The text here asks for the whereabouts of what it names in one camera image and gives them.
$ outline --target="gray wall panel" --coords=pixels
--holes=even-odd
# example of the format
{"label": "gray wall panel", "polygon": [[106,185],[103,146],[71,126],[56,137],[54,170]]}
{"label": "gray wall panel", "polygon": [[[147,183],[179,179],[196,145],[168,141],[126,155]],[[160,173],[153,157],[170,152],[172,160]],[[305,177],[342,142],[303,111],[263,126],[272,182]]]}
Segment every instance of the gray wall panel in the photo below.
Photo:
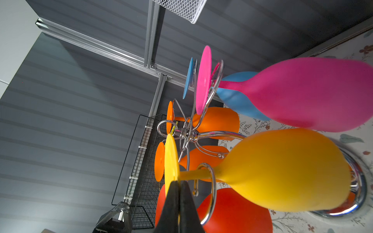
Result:
{"label": "gray wall panel", "polygon": [[0,100],[0,232],[92,232],[128,152],[114,203],[125,195],[156,87],[41,34]]}
{"label": "gray wall panel", "polygon": [[260,71],[372,16],[370,1],[207,1],[195,25],[166,11],[156,63],[186,73],[185,56],[200,58],[210,45],[213,58],[225,61],[226,75]]}
{"label": "gray wall panel", "polygon": [[27,0],[43,18],[144,56],[147,0]]}

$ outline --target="floral tablecloth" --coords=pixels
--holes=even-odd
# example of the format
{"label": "floral tablecloth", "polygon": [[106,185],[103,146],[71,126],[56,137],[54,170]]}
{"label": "floral tablecloth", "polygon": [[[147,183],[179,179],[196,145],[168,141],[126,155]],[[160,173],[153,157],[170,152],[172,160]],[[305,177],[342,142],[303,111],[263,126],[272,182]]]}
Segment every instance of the floral tablecloth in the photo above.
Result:
{"label": "floral tablecloth", "polygon": [[[254,133],[289,129],[292,126],[280,124],[275,121],[260,121],[244,115],[239,115],[239,133],[253,135]],[[340,145],[354,152],[356,156],[366,164],[365,175],[368,180],[368,197],[363,210],[346,218],[333,220],[322,219],[308,212],[280,212],[270,210],[275,233],[301,233],[301,232],[321,232],[321,233],[372,233],[373,232],[373,118],[360,127],[342,133],[320,132],[325,136],[338,141]],[[219,145],[231,150],[239,140],[223,141],[219,140]],[[218,188],[228,188],[229,185],[219,183]]]}
{"label": "floral tablecloth", "polygon": [[[349,41],[344,42],[318,57],[354,59],[373,66],[373,29]],[[239,132],[244,135],[265,130],[289,129],[291,126],[275,121],[260,121],[240,115]],[[338,219],[323,219],[308,212],[279,212],[270,210],[275,233],[372,233],[373,232],[373,118],[360,127],[342,133],[320,132],[331,138],[361,159],[366,166],[362,167],[368,182],[368,196],[365,205],[351,216]],[[231,150],[239,140],[219,141],[219,144]],[[228,188],[225,183],[219,183],[219,188]]]}

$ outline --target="metal ring hook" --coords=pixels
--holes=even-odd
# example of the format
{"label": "metal ring hook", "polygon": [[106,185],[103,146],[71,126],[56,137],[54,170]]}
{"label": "metal ring hook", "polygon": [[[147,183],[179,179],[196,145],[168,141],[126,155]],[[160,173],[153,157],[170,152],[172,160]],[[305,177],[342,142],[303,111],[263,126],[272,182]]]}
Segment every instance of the metal ring hook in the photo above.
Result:
{"label": "metal ring hook", "polygon": [[163,137],[167,137],[167,134],[164,134],[162,131],[161,131],[161,125],[163,124],[163,123],[171,123],[171,124],[173,124],[174,126],[175,126],[175,130],[176,129],[178,129],[178,125],[175,123],[175,122],[173,122],[172,120],[163,120],[163,121],[161,121],[161,122],[159,122],[158,123],[158,125],[157,125],[157,131],[158,131],[158,133],[160,134],[160,135],[162,135]]}
{"label": "metal ring hook", "polygon": [[[208,165],[207,163],[201,163],[200,165],[198,165],[197,170],[201,169],[202,167],[207,168],[207,170],[209,170],[209,172],[210,172],[210,175],[211,175],[211,194],[212,194],[212,197],[210,199],[209,211],[207,212],[205,217],[201,220],[201,225],[204,225],[210,220],[210,218],[212,216],[212,213],[214,212],[214,209],[215,209],[215,204],[216,204],[216,178],[215,178],[214,171],[213,171],[213,169],[210,165]],[[198,180],[194,180],[193,195],[198,196]]]}

